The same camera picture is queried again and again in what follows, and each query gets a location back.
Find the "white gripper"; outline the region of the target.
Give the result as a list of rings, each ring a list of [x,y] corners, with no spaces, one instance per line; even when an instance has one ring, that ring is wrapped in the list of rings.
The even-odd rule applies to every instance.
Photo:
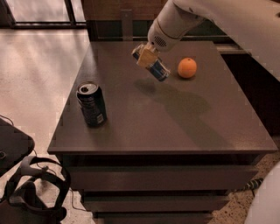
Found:
[[[175,3],[166,3],[148,31],[148,43],[142,44],[137,64],[149,66],[158,58],[158,51],[170,51],[203,21],[203,17],[180,9]]]

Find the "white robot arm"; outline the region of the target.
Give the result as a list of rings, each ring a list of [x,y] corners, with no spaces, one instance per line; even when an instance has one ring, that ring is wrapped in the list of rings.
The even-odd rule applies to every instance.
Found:
[[[280,81],[278,0],[167,0],[140,45],[137,64],[147,67],[191,29],[209,20]]]

